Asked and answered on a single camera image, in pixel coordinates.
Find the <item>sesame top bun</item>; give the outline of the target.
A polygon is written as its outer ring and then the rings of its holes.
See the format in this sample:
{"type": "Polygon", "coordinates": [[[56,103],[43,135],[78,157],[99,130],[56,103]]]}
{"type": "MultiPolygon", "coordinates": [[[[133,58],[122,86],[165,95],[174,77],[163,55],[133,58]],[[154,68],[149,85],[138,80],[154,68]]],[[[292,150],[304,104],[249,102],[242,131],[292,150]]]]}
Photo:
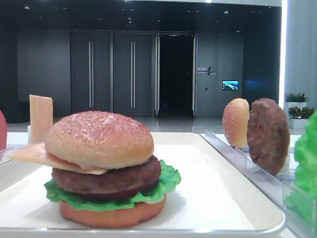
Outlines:
{"type": "Polygon", "coordinates": [[[121,169],[145,163],[154,152],[154,140],[149,129],[131,117],[87,111],[57,121],[46,136],[45,149],[85,169],[121,169]]]}

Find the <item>sesame bun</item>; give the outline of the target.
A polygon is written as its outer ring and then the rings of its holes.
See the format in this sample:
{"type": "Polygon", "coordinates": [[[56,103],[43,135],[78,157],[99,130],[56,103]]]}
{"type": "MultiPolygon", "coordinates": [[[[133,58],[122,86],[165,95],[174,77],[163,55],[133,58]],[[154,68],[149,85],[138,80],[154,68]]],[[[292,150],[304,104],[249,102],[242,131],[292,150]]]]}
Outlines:
{"type": "Polygon", "coordinates": [[[131,117],[87,111],[57,121],[46,136],[45,149],[85,169],[121,169],[145,163],[154,152],[154,140],[149,129],[131,117]]]}
{"type": "Polygon", "coordinates": [[[222,116],[224,136],[228,143],[237,148],[247,144],[249,103],[246,99],[235,98],[225,107],[222,116]]]}

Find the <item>green lettuce leaf on burger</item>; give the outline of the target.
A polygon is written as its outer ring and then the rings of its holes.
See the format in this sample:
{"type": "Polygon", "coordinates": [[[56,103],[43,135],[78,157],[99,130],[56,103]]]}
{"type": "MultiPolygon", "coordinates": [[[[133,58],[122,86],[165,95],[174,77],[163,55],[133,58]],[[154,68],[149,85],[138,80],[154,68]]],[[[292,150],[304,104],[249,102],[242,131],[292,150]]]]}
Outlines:
{"type": "Polygon", "coordinates": [[[141,202],[152,205],[163,201],[164,196],[174,191],[176,186],[181,182],[181,176],[178,170],[174,169],[171,165],[167,165],[164,160],[160,160],[159,162],[161,165],[161,174],[158,184],[148,191],[138,192],[133,196],[97,202],[67,192],[63,188],[58,187],[54,179],[51,179],[44,184],[47,191],[46,197],[49,201],[54,203],[65,201],[76,210],[97,212],[132,209],[141,202]]]}

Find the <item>upright brown meat patty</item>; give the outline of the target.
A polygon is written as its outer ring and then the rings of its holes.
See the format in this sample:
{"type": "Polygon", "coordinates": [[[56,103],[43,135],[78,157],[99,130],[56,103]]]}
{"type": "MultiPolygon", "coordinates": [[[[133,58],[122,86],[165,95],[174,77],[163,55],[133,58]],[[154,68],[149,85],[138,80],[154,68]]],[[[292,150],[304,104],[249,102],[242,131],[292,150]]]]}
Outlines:
{"type": "Polygon", "coordinates": [[[252,102],[247,143],[251,160],[271,175],[278,174],[288,155],[290,132],[285,111],[272,99],[252,102]]]}

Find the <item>flat cheese slice on burger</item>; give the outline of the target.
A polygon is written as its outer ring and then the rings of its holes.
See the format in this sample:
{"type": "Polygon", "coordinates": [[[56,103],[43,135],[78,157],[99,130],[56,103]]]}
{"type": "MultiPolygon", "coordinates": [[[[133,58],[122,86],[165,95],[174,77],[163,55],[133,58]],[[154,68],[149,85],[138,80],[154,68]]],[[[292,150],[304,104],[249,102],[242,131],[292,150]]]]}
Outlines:
{"type": "Polygon", "coordinates": [[[20,160],[49,166],[56,169],[73,171],[80,174],[101,175],[107,172],[107,169],[83,169],[79,165],[61,160],[48,153],[44,143],[35,143],[21,147],[8,155],[9,159],[20,160]]]}

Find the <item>red tomato slice at left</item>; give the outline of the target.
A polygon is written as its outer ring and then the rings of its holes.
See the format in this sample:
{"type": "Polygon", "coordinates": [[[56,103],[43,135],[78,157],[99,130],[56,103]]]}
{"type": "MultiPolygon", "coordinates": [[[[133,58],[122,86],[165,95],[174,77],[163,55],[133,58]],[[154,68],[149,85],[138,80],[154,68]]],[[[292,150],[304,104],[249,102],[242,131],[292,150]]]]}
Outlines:
{"type": "Polygon", "coordinates": [[[7,141],[7,123],[2,111],[0,111],[0,150],[6,148],[7,141]]]}

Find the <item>green lettuce in right rack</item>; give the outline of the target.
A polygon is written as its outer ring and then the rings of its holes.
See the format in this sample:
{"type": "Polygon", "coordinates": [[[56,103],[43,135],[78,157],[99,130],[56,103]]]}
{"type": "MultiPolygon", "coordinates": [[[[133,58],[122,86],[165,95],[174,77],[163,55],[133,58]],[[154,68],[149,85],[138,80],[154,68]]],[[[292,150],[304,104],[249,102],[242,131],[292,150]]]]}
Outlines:
{"type": "Polygon", "coordinates": [[[305,125],[304,134],[294,146],[295,189],[286,197],[285,205],[311,227],[317,227],[317,114],[305,125]]]}

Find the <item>right dark double door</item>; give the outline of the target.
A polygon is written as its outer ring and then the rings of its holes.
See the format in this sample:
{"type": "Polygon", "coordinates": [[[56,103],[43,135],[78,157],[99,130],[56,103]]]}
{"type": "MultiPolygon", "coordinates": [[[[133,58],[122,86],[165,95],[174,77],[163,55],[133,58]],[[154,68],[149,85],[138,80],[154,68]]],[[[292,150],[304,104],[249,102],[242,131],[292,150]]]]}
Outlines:
{"type": "Polygon", "coordinates": [[[115,32],[114,111],[132,117],[152,115],[151,33],[115,32]]]}

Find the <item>bottom bun slice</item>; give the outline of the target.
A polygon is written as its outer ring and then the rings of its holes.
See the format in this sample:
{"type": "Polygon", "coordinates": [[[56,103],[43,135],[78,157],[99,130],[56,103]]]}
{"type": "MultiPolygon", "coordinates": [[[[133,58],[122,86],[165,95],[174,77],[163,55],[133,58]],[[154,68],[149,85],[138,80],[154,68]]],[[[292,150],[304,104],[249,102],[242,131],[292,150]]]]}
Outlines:
{"type": "Polygon", "coordinates": [[[87,227],[122,229],[136,226],[156,217],[161,213],[165,202],[166,196],[162,201],[154,204],[139,202],[133,208],[97,212],[76,210],[62,201],[59,203],[59,209],[64,219],[87,227]]]}

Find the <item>left dark double door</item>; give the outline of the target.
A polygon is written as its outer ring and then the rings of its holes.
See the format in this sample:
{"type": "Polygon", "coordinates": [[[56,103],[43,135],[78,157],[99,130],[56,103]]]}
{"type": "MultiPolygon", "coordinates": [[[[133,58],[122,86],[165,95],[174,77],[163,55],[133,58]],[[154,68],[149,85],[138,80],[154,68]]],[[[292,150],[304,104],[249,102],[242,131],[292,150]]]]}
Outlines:
{"type": "Polygon", "coordinates": [[[71,31],[71,111],[110,110],[110,33],[71,31]]]}

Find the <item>white plastic tray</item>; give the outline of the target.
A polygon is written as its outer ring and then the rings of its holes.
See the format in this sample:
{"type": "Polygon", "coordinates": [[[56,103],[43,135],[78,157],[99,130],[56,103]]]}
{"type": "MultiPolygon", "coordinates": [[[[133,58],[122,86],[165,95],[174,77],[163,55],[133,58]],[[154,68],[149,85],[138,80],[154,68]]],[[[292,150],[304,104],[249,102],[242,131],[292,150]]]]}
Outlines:
{"type": "Polygon", "coordinates": [[[64,220],[46,198],[51,168],[10,161],[0,168],[3,238],[276,238],[284,212],[220,153],[219,139],[155,132],[155,155],[178,169],[181,183],[162,212],[125,230],[93,230],[64,220]]]}

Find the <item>upper white planter with plants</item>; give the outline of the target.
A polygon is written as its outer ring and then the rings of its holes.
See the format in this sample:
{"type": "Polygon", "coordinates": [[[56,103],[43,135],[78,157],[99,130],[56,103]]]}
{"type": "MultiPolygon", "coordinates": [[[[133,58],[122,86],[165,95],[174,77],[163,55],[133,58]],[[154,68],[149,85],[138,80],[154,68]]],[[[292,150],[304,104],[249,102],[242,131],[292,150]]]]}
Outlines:
{"type": "Polygon", "coordinates": [[[305,92],[286,93],[284,95],[284,110],[288,113],[292,107],[303,108],[307,106],[308,97],[305,92]]]}

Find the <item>clear acrylic rack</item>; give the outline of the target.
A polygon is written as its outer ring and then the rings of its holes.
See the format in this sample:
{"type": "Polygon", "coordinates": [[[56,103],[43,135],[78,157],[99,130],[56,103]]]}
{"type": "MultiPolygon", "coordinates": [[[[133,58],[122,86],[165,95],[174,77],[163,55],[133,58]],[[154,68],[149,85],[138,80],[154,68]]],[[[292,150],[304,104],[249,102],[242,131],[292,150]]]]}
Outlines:
{"type": "MultiPolygon", "coordinates": [[[[46,137],[44,138],[43,141],[41,141],[41,142],[36,142],[36,143],[44,143],[44,141],[46,140],[47,136],[48,136],[48,133],[47,133],[47,135],[46,135],[46,137]]],[[[30,142],[30,138],[29,138],[29,141],[28,141],[27,144],[17,145],[17,146],[14,145],[13,147],[8,147],[8,148],[6,148],[6,149],[1,150],[1,151],[0,151],[0,154],[3,155],[3,156],[5,156],[8,160],[10,160],[10,159],[8,158],[8,155],[9,155],[9,154],[13,153],[14,151],[16,151],[17,149],[19,149],[19,148],[21,148],[21,147],[24,147],[24,146],[27,146],[27,145],[31,145],[31,144],[35,144],[35,143],[31,143],[31,142],[30,142]]]]}
{"type": "Polygon", "coordinates": [[[206,130],[204,138],[224,158],[278,205],[286,215],[289,230],[299,238],[317,236],[317,201],[294,184],[294,170],[277,176],[254,164],[248,158],[248,149],[233,148],[206,130]]]}

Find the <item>clear acrylic left rack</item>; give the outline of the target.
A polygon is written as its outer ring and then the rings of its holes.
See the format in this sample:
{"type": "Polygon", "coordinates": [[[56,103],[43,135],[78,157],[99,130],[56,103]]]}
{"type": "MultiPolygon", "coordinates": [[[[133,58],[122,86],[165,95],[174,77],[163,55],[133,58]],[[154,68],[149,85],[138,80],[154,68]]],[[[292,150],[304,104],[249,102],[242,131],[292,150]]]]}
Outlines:
{"type": "MultiPolygon", "coordinates": [[[[41,142],[36,142],[36,143],[44,143],[44,141],[46,140],[47,136],[48,136],[48,133],[47,133],[47,135],[46,135],[46,137],[44,138],[43,141],[41,141],[41,142]]],[[[8,148],[6,148],[6,149],[1,150],[1,151],[0,151],[0,154],[3,155],[3,156],[5,156],[8,160],[10,160],[10,159],[8,158],[8,155],[9,155],[9,154],[13,153],[14,151],[16,151],[17,149],[19,149],[19,148],[21,148],[21,147],[24,147],[24,146],[27,146],[27,145],[31,145],[31,144],[35,144],[35,143],[31,143],[31,142],[30,142],[30,138],[29,138],[29,141],[28,141],[27,144],[17,145],[17,146],[14,145],[13,147],[8,147],[8,148]]]]}

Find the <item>small wall screen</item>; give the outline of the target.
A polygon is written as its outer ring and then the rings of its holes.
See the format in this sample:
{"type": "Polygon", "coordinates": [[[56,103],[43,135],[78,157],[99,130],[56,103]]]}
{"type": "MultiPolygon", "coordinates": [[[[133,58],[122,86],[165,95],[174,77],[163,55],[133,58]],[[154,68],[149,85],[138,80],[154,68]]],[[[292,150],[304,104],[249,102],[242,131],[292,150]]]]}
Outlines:
{"type": "Polygon", "coordinates": [[[238,80],[223,80],[222,81],[222,90],[236,91],[238,89],[239,89],[238,80]]]}

